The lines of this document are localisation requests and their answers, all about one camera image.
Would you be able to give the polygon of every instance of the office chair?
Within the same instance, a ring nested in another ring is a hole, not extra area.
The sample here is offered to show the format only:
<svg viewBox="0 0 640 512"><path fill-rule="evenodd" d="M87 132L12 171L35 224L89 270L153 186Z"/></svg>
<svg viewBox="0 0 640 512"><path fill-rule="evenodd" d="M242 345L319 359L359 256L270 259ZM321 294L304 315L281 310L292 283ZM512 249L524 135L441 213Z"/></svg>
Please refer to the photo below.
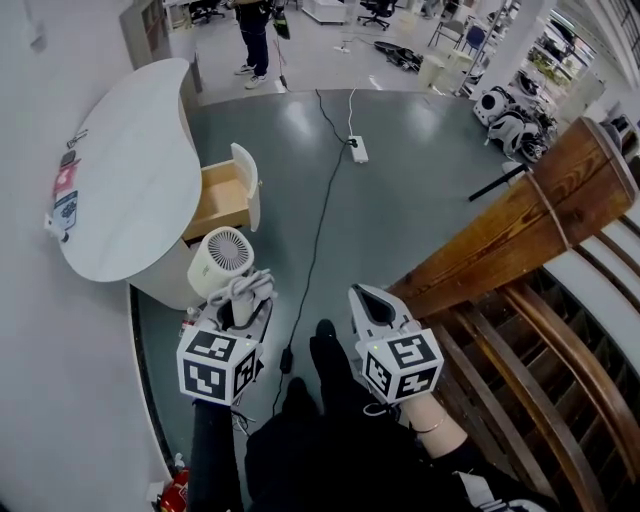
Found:
<svg viewBox="0 0 640 512"><path fill-rule="evenodd" d="M189 14L194 24L209 23L213 16L224 18L224 13L218 12L220 0L202 0L189 4Z"/></svg>
<svg viewBox="0 0 640 512"><path fill-rule="evenodd" d="M455 43L453 47L457 48L458 45L460 44L460 41L462 41L463 34L464 34L464 23L462 23L461 21L458 21L458 20L451 20L447 22L441 21L440 23L438 23L438 27L436 28L436 31L431 36L431 39L429 40L429 44L427 46L431 46L431 43L434 37L436 38L436 46L438 46L438 41L440 40L440 36L442 35L447 39L451 39Z"/></svg>
<svg viewBox="0 0 640 512"><path fill-rule="evenodd" d="M373 16L358 16L358 21L366 20L362 25L366 26L367 23L377 23L382 27L382 30L389 28L389 23L382 21L380 18L390 18L393 13L396 12L396 2L398 0L377 0L375 2L360 2L360 5L373 13Z"/></svg>

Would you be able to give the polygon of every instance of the open drawer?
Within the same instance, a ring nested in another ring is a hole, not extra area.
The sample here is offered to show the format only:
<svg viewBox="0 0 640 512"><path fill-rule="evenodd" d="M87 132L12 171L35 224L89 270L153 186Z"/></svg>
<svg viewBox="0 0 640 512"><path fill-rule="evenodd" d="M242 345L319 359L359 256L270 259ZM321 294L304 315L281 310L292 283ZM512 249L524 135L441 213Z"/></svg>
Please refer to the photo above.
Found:
<svg viewBox="0 0 640 512"><path fill-rule="evenodd" d="M196 213L182 235L191 240L221 226L251 226L260 223L258 170L247 150L231 144L233 160L202 169L202 195Z"/></svg>

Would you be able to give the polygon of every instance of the power strip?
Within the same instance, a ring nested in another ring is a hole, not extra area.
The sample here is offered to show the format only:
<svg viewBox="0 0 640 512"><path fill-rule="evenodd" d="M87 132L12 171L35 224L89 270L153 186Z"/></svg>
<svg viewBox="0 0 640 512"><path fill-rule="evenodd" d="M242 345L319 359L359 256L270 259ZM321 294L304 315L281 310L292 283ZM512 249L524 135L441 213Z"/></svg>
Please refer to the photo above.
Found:
<svg viewBox="0 0 640 512"><path fill-rule="evenodd" d="M369 155L364 147L364 141L359 135L351 135L349 137L351 144L351 154L353 155L353 161L357 164L364 164L369 161Z"/></svg>

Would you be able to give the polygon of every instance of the bracelet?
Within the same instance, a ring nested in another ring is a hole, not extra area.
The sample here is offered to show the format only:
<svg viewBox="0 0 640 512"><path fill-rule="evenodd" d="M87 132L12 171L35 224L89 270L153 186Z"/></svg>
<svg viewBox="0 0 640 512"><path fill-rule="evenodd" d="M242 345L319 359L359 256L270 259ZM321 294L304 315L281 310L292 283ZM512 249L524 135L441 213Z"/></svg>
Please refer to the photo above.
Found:
<svg viewBox="0 0 640 512"><path fill-rule="evenodd" d="M442 416L442 419L436 423L433 427L429 427L427 430L414 430L414 432L416 434L428 434L429 432L433 432L435 429L437 429L439 426L441 426L444 423L444 420L447 419L447 410L444 409L444 414Z"/></svg>

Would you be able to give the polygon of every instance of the wrist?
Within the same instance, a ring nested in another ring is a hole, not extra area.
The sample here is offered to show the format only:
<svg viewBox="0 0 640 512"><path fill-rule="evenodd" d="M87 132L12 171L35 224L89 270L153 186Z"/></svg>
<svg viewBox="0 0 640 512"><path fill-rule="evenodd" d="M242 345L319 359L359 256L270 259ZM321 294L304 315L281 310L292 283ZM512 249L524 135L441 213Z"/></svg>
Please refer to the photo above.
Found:
<svg viewBox="0 0 640 512"><path fill-rule="evenodd" d="M447 413L431 393L410 398L402 402L400 408L407 415L416 431L431 429L434 425L442 422Z"/></svg>

